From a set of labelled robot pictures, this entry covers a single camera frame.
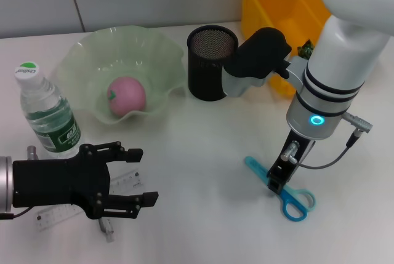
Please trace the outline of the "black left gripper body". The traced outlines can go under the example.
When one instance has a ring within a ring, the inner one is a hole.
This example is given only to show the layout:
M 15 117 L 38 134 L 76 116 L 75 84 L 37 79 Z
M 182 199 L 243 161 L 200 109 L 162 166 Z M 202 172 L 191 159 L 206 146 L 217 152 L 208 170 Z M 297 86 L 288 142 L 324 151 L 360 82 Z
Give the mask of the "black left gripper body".
M 68 159 L 14 161 L 13 207 L 75 204 L 88 218 L 105 216 L 111 144 L 83 144 Z

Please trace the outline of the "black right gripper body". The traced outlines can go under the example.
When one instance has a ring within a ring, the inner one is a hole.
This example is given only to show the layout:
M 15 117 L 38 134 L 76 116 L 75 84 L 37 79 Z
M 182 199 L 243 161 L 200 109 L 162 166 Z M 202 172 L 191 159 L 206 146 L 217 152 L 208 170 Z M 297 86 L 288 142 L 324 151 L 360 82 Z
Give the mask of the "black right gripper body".
M 292 164 L 290 161 L 283 161 L 281 159 L 281 155 L 285 152 L 285 150 L 289 147 L 291 142 L 297 141 L 299 144 L 298 150 L 295 153 L 294 157 L 298 162 L 303 162 L 310 150 L 313 148 L 315 141 L 304 138 L 293 130 L 290 130 L 289 135 L 284 143 L 284 146 L 275 161 L 275 177 L 279 179 L 279 181 L 288 182 L 295 172 L 297 165 Z

